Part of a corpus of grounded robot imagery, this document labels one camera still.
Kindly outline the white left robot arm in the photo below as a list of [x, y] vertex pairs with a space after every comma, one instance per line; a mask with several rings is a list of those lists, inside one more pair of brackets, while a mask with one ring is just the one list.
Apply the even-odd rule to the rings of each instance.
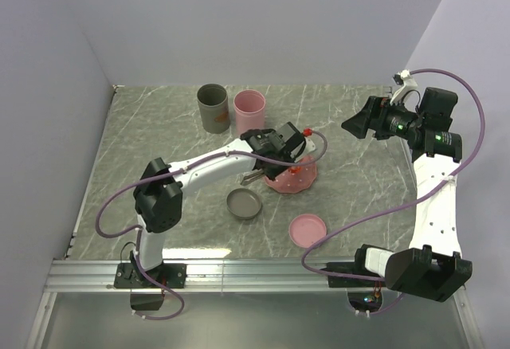
[[132, 273], [135, 280], [143, 287], [159, 282], [164, 234], [180, 222], [185, 198], [203, 187], [251, 171], [260, 171], [274, 180], [315, 149], [309, 136], [287, 122], [277, 130], [249, 130], [224, 147], [196, 158], [171, 164], [162, 159], [151, 161], [142, 179], [166, 177], [138, 185], [133, 193], [142, 225], [140, 242], [131, 260], [136, 264]]

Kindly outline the grey round lid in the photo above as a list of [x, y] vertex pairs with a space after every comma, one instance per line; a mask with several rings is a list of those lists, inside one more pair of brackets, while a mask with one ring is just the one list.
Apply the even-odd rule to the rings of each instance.
[[237, 188], [227, 195], [226, 206], [234, 217], [250, 220], [261, 212], [262, 202], [255, 192], [247, 188]]

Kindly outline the metal tongs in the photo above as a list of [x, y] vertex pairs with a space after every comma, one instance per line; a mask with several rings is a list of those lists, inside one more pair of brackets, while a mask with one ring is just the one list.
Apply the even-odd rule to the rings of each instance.
[[246, 174], [242, 177], [242, 179], [240, 181], [240, 185], [248, 186], [252, 182], [256, 182], [257, 180], [264, 178], [264, 177], [265, 177], [265, 173], [263, 170], [253, 171], [253, 172]]

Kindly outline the red shrimp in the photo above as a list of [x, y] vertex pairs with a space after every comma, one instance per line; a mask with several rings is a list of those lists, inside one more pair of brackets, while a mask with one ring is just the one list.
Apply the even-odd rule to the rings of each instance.
[[289, 171], [291, 174], [293, 174], [293, 175], [294, 175], [294, 174], [297, 174], [300, 170], [301, 170], [301, 168], [300, 168], [300, 167], [290, 167], [290, 168], [288, 169], [288, 171]]

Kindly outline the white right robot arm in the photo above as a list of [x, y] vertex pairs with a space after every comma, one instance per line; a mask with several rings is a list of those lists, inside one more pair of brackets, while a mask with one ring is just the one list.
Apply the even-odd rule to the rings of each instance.
[[461, 136], [450, 132], [456, 93], [427, 88], [415, 111], [402, 101], [370, 96], [342, 127], [358, 139], [397, 136], [410, 147], [417, 183], [414, 233], [408, 249], [393, 253], [362, 245], [351, 266], [354, 280], [371, 284], [378, 277], [388, 289], [444, 302], [472, 276], [473, 264], [461, 256], [456, 226], [457, 176]]

